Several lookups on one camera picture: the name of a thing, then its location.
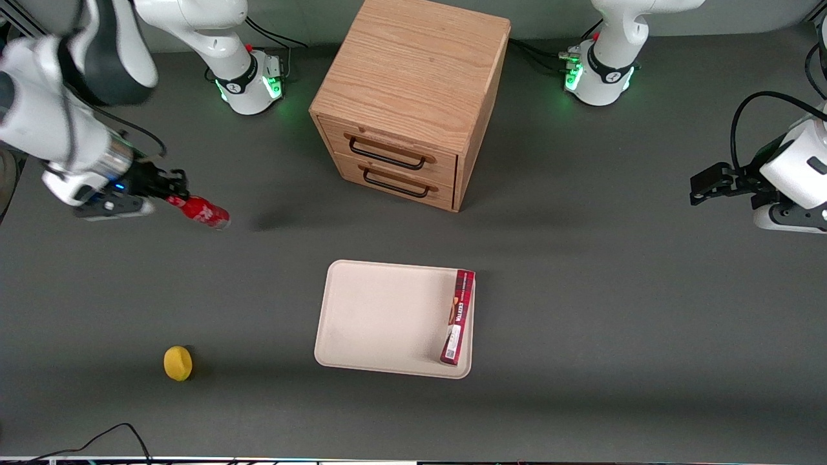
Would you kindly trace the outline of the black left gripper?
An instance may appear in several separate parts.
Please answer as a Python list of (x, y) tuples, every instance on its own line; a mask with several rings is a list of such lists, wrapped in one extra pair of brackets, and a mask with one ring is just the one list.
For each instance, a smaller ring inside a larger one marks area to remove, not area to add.
[(730, 167), (729, 163), (715, 163), (690, 179), (690, 204), (697, 206), (712, 198), (748, 195), (752, 209), (782, 202), (783, 194), (773, 186), (758, 168)]

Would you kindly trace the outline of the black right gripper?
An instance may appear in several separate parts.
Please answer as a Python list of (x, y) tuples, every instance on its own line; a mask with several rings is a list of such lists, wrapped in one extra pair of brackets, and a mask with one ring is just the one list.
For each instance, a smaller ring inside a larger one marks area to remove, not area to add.
[(166, 202), (187, 202), (188, 176), (184, 170), (162, 170), (153, 162), (135, 161), (120, 177), (127, 194), (163, 198)]

